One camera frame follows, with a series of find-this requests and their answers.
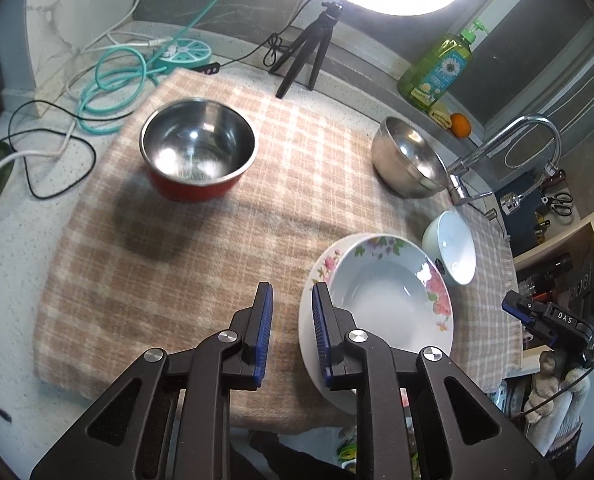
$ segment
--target black tripod leg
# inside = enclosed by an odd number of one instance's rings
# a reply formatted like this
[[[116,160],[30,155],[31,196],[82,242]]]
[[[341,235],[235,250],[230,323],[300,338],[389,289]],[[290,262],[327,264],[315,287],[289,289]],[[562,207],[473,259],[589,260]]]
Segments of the black tripod leg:
[[[321,41],[321,45],[319,46],[319,50],[317,51],[317,57],[315,58],[315,63],[312,66],[311,72],[311,79],[308,82],[308,90],[315,89],[315,83],[317,82],[317,76],[319,75],[319,71],[321,70],[321,65],[324,63],[324,58],[326,57],[326,52],[328,51],[328,45],[330,45],[330,40],[333,38],[333,31],[330,29],[328,34],[324,36],[324,39]]]
[[[277,98],[282,99],[283,96],[286,95],[286,92],[288,92],[288,89],[291,87],[293,82],[295,82],[295,79],[297,79],[299,72],[301,72],[301,69],[306,64],[306,61],[308,61],[308,58],[313,52],[315,52],[315,49],[317,48],[317,45],[320,41],[321,29],[316,28],[312,31],[308,40],[306,40],[306,43],[299,51],[299,54],[297,54],[295,57],[295,61],[293,61],[293,64],[288,69],[288,72],[286,72],[281,85],[279,85],[279,90],[276,94]]]
[[[277,60],[277,62],[270,68],[270,70],[268,71],[269,74],[274,74],[275,72],[277,72],[282,67],[282,65],[286,61],[288,61],[288,58],[295,53],[295,50],[297,50],[305,43],[305,41],[309,38],[312,29],[315,27],[315,23],[316,22],[311,23],[308,27],[306,27],[303,30],[303,32],[299,36],[297,36],[297,39],[293,41],[293,44],[290,47],[288,47],[288,50],[284,52],[282,54],[282,57],[280,57]]]

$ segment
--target stainless steel bowl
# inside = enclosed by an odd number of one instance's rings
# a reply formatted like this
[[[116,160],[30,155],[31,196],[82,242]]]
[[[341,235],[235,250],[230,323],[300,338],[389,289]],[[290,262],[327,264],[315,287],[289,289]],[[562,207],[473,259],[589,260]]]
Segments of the stainless steel bowl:
[[[371,152],[379,176],[405,198],[427,198],[448,186],[442,159],[414,127],[400,119],[383,120]]]
[[[140,137],[155,186],[176,200],[207,200],[226,192],[257,155],[257,136],[232,108],[205,99],[172,102],[155,111]]]

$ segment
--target red bowl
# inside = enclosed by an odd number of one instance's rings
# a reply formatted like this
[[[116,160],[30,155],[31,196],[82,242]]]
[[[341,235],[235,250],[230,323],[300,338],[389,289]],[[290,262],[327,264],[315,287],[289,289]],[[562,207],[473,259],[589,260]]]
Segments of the red bowl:
[[[244,116],[205,99],[164,105],[140,136],[153,186],[181,202],[224,195],[251,166],[257,148],[257,135]]]

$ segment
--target bottle label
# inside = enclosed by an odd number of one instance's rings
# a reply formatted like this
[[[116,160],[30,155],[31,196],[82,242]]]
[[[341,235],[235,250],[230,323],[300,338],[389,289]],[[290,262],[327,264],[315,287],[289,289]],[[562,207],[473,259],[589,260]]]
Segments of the bottle label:
[[[459,52],[444,57],[410,92],[423,104],[430,106],[466,68],[467,62]]]

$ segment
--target tripod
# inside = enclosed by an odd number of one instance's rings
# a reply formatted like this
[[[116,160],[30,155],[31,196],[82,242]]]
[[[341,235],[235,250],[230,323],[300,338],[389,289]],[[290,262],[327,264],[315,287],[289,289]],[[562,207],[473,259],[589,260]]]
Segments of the tripod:
[[[301,69],[306,64],[310,55],[315,52],[315,49],[319,46],[315,63],[312,66],[311,79],[308,82],[308,90],[313,90],[315,88],[319,70],[326,57],[326,51],[328,50],[330,40],[333,37],[333,27],[339,21],[341,11],[344,9],[342,4],[337,2],[327,2],[321,5],[326,7],[326,10],[319,15],[317,20],[304,29],[297,39],[293,41],[293,44],[288,50],[282,54],[282,57],[280,57],[268,71],[270,74],[277,72],[288,58],[301,47],[301,50],[295,57],[293,65],[288,69],[282,84],[279,86],[279,90],[277,91],[277,98],[279,99],[282,99],[283,96],[286,95],[286,92],[288,92],[288,89],[295,81],[299,72],[301,72]]]

